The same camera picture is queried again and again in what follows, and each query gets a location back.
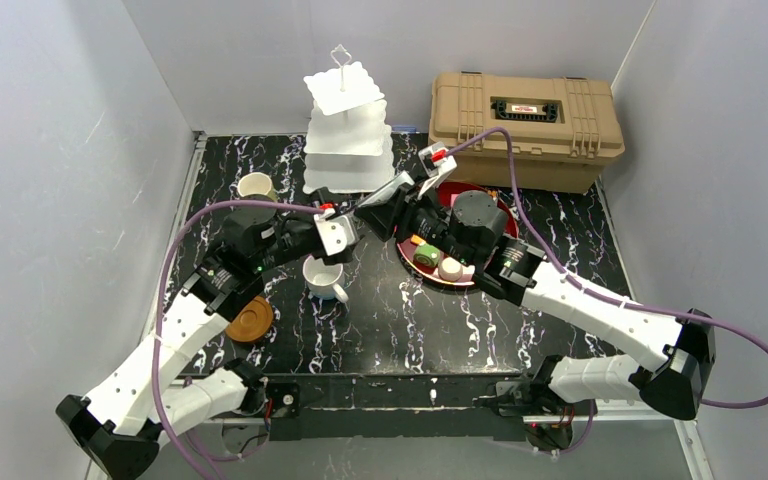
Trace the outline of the green swirl roll cake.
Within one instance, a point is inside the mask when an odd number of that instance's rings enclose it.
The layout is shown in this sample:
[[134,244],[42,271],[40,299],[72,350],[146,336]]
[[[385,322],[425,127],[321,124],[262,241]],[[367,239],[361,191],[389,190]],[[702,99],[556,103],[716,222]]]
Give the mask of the green swirl roll cake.
[[426,269],[434,269],[439,264],[443,255],[441,251],[431,244],[417,245],[413,253],[413,263]]

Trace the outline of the beige round macaron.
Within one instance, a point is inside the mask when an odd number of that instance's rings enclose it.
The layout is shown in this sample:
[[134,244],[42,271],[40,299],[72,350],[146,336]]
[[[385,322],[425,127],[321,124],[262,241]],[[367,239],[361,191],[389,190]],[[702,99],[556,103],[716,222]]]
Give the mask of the beige round macaron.
[[464,265],[452,257],[443,258],[436,268],[438,277],[451,284],[470,282],[474,268]]

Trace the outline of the white three-tier cake stand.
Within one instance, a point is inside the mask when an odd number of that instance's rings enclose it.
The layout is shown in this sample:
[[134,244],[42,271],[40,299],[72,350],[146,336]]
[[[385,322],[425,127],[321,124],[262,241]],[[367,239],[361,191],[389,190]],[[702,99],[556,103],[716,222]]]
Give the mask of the white three-tier cake stand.
[[373,192],[395,176],[387,101],[343,45],[330,57],[334,68],[304,78],[313,108],[303,148],[303,191]]

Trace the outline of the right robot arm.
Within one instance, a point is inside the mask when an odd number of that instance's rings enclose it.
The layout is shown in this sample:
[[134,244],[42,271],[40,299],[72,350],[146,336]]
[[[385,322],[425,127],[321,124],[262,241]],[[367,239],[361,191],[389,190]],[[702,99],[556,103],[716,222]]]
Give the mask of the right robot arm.
[[498,300],[549,314],[619,349],[611,357],[551,355],[534,374],[503,382],[477,404],[501,416],[531,415],[589,400],[641,401],[678,420],[695,419],[715,359],[710,326],[640,305],[575,275],[507,231],[508,212],[470,190],[443,208],[407,186],[364,198],[354,210],[381,240],[416,235],[474,269],[476,287]]

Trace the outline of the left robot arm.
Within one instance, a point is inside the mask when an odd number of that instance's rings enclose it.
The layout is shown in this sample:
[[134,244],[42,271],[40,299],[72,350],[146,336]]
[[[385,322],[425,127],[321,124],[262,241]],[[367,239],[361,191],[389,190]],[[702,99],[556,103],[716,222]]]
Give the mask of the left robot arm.
[[56,414],[76,444],[111,479],[136,479],[181,434],[240,408],[260,388],[235,368],[163,393],[193,356],[263,289],[261,274],[277,259],[264,254],[237,272],[228,262],[205,259],[171,303],[157,299],[155,331],[103,382],[83,396],[68,395]]

